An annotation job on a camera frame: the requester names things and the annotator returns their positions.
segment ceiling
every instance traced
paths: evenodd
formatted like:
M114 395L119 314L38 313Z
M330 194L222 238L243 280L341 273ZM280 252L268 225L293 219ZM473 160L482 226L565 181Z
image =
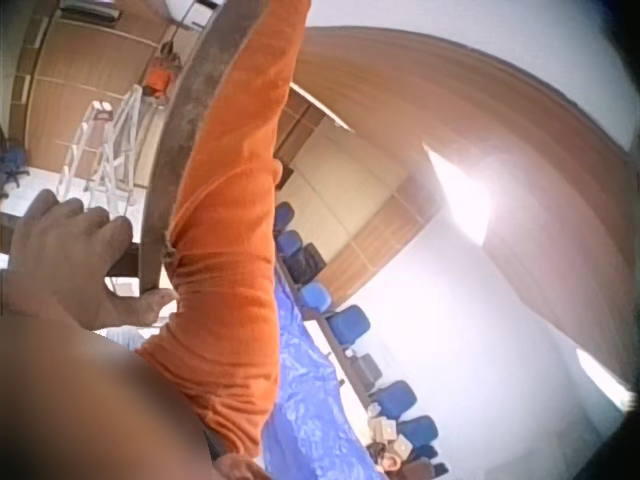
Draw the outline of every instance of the ceiling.
M482 181L485 252L526 305L630 381L632 176L587 115L509 64L393 30L309 29L295 81L425 177L422 142Z

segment blue tarp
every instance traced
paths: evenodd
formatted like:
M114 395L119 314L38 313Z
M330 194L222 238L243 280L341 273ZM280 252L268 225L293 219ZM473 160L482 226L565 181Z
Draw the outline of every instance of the blue tarp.
M282 278L280 388L263 431L263 457L276 480L380 480L347 421L331 362L316 347Z

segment wrist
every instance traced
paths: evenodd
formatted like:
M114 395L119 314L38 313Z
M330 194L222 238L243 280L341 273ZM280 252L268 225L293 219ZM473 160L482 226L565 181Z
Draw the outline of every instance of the wrist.
M0 270L0 315L5 313L73 322L55 295L28 275L13 270Z

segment wooden ceiling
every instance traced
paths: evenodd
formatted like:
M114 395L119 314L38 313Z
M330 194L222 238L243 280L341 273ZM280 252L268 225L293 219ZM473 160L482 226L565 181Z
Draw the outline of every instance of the wooden ceiling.
M423 142L481 180L486 253L525 304L631 380L633 177L579 108L500 60L382 29L310 28L295 81L426 178Z

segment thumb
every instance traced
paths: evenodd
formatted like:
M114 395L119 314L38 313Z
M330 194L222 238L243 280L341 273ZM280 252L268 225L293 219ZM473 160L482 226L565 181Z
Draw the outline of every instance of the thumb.
M112 297L115 318L120 325L148 327L153 325L160 310L178 300L178 294L168 288L151 290L140 297Z

